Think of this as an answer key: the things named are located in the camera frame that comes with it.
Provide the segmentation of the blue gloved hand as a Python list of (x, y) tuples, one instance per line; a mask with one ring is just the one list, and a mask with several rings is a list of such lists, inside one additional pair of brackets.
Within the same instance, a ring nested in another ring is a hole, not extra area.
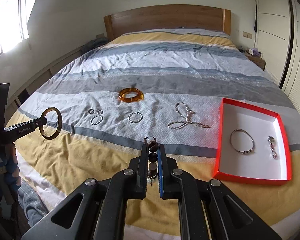
[[(15, 144), (4, 146), (4, 152), (0, 153), (0, 181), (7, 185), (11, 195), (15, 195), (21, 186), (20, 169), (16, 156)], [(0, 197), (4, 195), (0, 186)]]

